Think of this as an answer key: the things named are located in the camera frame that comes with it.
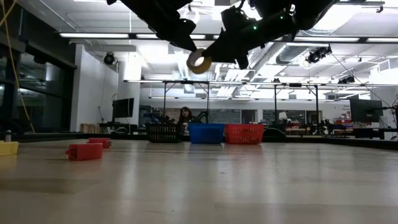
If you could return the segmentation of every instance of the computer screen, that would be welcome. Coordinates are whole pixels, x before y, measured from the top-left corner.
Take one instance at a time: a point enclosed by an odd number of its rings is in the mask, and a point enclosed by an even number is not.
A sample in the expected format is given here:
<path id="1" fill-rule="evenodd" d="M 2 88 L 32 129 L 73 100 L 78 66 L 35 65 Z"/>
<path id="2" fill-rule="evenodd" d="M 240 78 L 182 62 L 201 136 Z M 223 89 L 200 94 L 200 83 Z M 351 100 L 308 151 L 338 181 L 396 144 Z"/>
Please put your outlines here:
<path id="1" fill-rule="evenodd" d="M 382 102 L 379 100 L 350 99 L 351 121 L 355 122 L 379 122 L 383 116 Z"/>
<path id="2" fill-rule="evenodd" d="M 113 101 L 113 116 L 115 118 L 132 117 L 134 98 Z"/>

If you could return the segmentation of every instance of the yellow object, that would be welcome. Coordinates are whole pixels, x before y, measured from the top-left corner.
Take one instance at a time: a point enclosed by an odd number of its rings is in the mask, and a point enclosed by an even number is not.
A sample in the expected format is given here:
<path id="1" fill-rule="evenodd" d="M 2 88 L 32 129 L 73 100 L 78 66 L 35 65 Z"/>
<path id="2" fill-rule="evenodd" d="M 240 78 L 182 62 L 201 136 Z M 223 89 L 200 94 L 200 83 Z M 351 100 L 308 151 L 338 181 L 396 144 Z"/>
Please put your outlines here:
<path id="1" fill-rule="evenodd" d="M 211 63 L 213 62 L 211 57 L 204 57 L 203 62 L 200 65 L 195 65 L 196 61 L 201 58 L 201 53 L 205 51 L 205 49 L 198 49 L 196 52 L 192 52 L 187 60 L 188 68 L 195 74 L 201 74 L 207 70 L 209 70 Z"/>
<path id="2" fill-rule="evenodd" d="M 0 156 L 17 154 L 18 142 L 0 142 Z"/>

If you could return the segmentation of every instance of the woman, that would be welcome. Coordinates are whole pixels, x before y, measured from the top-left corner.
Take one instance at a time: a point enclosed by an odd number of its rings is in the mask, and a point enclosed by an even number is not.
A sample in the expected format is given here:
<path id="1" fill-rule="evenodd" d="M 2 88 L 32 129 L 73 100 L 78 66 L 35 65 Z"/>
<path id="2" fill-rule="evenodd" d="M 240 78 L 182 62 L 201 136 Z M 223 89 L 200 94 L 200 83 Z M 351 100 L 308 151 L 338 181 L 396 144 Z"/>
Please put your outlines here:
<path id="1" fill-rule="evenodd" d="M 184 106 L 180 110 L 180 119 L 177 124 L 189 123 L 193 119 L 192 112 L 189 108 Z"/>

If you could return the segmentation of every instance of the red plastic basket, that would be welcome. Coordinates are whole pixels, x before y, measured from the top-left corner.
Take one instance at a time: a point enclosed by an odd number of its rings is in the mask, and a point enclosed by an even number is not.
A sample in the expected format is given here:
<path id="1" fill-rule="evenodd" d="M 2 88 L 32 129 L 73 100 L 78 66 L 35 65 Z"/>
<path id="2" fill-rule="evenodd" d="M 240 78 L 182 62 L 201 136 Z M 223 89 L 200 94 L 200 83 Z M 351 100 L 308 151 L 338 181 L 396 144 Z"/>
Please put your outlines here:
<path id="1" fill-rule="evenodd" d="M 263 124 L 226 124 L 225 140 L 228 144 L 260 144 Z"/>

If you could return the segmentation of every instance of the floor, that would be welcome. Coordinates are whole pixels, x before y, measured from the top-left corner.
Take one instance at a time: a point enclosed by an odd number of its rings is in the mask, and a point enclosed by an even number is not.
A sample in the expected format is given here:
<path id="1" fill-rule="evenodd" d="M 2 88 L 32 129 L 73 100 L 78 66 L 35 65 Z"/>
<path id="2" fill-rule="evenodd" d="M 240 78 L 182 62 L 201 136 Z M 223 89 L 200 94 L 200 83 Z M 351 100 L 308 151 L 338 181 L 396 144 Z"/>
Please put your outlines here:
<path id="1" fill-rule="evenodd" d="M 397 223 L 398 153 L 326 144 L 58 141 L 0 157 L 0 223 Z"/>

